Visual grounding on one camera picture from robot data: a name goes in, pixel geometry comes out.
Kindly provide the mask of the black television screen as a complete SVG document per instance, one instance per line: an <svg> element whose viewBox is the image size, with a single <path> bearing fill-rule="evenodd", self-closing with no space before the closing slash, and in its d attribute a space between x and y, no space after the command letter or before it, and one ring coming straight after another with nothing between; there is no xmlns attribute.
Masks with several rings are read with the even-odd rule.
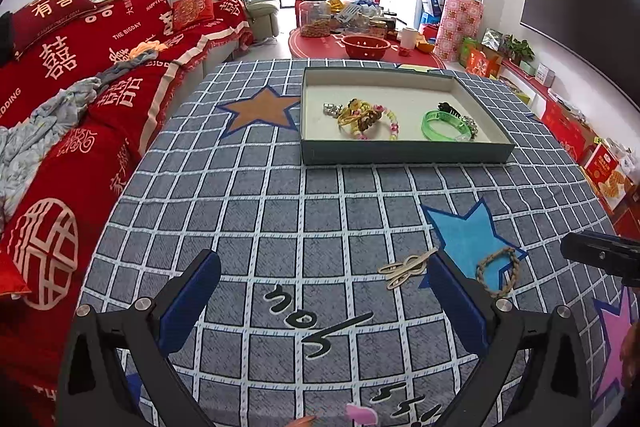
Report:
<svg viewBox="0 0 640 427"><path fill-rule="evenodd" d="M570 51L639 103L639 0L524 0L521 25Z"/></svg>

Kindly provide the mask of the gold metal hair clip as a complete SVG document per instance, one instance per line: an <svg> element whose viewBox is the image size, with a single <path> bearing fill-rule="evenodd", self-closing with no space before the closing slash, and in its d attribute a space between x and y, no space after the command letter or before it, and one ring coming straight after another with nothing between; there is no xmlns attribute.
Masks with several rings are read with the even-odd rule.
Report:
<svg viewBox="0 0 640 427"><path fill-rule="evenodd" d="M378 274L384 275L386 288L393 291L405 284L411 277L422 275L426 270L428 258L436 251L436 248L431 248L424 254L411 255L405 260L387 263L387 265L378 268Z"/></svg>

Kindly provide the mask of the red round coffee table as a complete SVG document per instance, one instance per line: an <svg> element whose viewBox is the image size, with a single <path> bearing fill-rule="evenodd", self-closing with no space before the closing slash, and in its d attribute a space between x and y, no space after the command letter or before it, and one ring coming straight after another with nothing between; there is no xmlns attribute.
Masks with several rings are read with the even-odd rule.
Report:
<svg viewBox="0 0 640 427"><path fill-rule="evenodd" d="M347 52L341 36L303 37L300 28L290 32L288 47L292 57L297 58L312 58L313 60L324 60L325 58L327 60L347 60L352 58ZM408 55L400 55L398 44L393 42L381 55L364 56L362 53L358 53L356 60L409 64L434 69L447 68L446 64L433 53L423 53L413 49Z"/></svg>

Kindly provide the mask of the green translucent bangle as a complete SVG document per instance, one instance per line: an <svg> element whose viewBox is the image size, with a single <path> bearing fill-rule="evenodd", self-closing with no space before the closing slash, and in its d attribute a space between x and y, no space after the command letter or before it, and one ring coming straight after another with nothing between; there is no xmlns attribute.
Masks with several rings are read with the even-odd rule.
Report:
<svg viewBox="0 0 640 427"><path fill-rule="evenodd" d="M434 109L423 115L421 131L434 142L469 142L473 139L471 127L460 117Z"/></svg>

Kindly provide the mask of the grey checked star tablecloth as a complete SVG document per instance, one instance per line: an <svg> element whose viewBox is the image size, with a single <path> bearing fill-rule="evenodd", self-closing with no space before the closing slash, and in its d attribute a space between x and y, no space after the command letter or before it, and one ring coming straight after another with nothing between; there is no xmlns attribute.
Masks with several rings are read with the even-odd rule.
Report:
<svg viewBox="0 0 640 427"><path fill-rule="evenodd" d="M299 124L255 122L229 132L224 103L298 95L302 61L216 68L143 157L102 233L80 300L100 311L156 295L203 249L221 280L171 360L221 426L283 426L313 416L346 426L349 405L383 426L431 424L474 369L435 296L411 277L388 288L381 268L428 251L448 225L480 222L524 251L511 301L572 310L593 415L616 406L610 335L622 283L565 260L562 237L609 232L610 220L572 158L495 81L460 81L512 136L504 165L305 166Z"/></svg>

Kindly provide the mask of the grey blue blanket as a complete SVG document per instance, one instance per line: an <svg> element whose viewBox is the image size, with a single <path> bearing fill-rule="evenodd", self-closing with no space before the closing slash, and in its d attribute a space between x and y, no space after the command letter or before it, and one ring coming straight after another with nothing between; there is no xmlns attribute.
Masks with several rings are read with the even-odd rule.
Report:
<svg viewBox="0 0 640 427"><path fill-rule="evenodd" d="M1 127L1 230L17 210L47 153L78 126L88 106L117 79L155 60L158 54L157 50L146 50L96 76L78 80L40 104L24 121L11 128Z"/></svg>

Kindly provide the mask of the red plastic colander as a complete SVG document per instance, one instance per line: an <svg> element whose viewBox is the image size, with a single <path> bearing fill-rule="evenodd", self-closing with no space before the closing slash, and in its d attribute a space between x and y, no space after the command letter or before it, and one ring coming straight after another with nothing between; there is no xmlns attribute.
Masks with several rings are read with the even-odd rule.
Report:
<svg viewBox="0 0 640 427"><path fill-rule="evenodd" d="M347 55L352 60L381 61L390 43L385 39L369 35L347 35L342 37Z"/></svg>

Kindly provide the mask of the red square cushion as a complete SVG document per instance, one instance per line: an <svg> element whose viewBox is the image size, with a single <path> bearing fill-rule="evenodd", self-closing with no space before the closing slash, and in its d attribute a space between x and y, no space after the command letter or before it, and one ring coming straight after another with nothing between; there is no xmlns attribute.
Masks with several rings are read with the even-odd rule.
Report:
<svg viewBox="0 0 640 427"><path fill-rule="evenodd" d="M172 4L174 31L214 18L214 0L177 0Z"/></svg>

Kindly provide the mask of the white mug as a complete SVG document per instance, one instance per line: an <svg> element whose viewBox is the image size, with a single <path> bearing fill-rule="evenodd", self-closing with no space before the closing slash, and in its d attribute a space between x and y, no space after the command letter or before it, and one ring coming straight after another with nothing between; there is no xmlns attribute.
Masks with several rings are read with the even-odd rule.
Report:
<svg viewBox="0 0 640 427"><path fill-rule="evenodd" d="M416 47L416 38L419 31L412 27L405 27L399 33L399 47L405 50L413 50Z"/></svg>

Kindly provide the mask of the green potted plant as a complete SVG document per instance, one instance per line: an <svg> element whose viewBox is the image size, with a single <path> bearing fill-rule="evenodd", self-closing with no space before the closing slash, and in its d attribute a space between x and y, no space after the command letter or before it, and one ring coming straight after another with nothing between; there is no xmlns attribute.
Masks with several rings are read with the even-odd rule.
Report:
<svg viewBox="0 0 640 427"><path fill-rule="evenodd" d="M526 39L518 40L514 35L506 35L503 38L503 49L506 57L515 65L521 62L530 63L535 58L535 52Z"/></svg>

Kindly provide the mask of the dark green jewelry tray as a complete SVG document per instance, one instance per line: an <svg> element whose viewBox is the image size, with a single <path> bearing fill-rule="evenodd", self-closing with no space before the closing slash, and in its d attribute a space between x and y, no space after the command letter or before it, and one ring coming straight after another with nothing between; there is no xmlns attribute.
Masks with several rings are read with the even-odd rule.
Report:
<svg viewBox="0 0 640 427"><path fill-rule="evenodd" d="M393 114L398 135L384 116L358 138L348 124L323 114L326 103L344 107L354 98L381 105ZM469 142L434 142L421 131L423 115L447 102L477 123ZM515 143L471 88L451 70L404 68L308 67L300 96L300 141L307 166L368 164L478 164L505 162Z"/></svg>

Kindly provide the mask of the pink floral wrapped box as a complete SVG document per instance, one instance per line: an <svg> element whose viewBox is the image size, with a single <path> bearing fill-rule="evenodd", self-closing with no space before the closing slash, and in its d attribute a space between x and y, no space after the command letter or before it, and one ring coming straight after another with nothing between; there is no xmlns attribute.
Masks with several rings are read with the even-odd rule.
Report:
<svg viewBox="0 0 640 427"><path fill-rule="evenodd" d="M474 38L480 28L484 4L476 0L445 0L438 25L434 54L444 62L457 61L462 41Z"/></svg>

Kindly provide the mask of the silver star hair clip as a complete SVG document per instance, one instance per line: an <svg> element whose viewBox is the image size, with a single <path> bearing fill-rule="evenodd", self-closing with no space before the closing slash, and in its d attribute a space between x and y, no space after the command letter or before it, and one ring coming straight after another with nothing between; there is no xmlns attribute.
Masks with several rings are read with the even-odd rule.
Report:
<svg viewBox="0 0 640 427"><path fill-rule="evenodd" d="M461 119L466 124L466 127L469 128L471 139L474 140L477 137L478 133L477 123L470 116L462 116Z"/></svg>

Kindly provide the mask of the black hair claw clip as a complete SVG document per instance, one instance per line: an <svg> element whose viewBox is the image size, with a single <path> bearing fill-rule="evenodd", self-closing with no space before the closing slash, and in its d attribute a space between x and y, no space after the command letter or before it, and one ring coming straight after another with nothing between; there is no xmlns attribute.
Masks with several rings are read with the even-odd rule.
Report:
<svg viewBox="0 0 640 427"><path fill-rule="evenodd" d="M440 102L440 103L438 104L438 109L439 109L441 112L448 113L448 114L450 114L450 115L452 115L452 116L454 116L454 117L456 117L456 118L460 118L460 117L461 117L461 114L457 111L457 109L455 109L454 107L452 107L452 106L451 106L449 103L447 103L447 102Z"/></svg>

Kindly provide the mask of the silver heart pendant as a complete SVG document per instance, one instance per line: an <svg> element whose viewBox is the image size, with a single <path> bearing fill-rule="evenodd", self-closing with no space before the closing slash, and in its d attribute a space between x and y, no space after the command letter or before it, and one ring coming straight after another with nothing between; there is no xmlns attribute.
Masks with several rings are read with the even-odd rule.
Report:
<svg viewBox="0 0 640 427"><path fill-rule="evenodd" d="M340 117L344 106L341 104L326 103L323 105L323 114L332 118Z"/></svg>

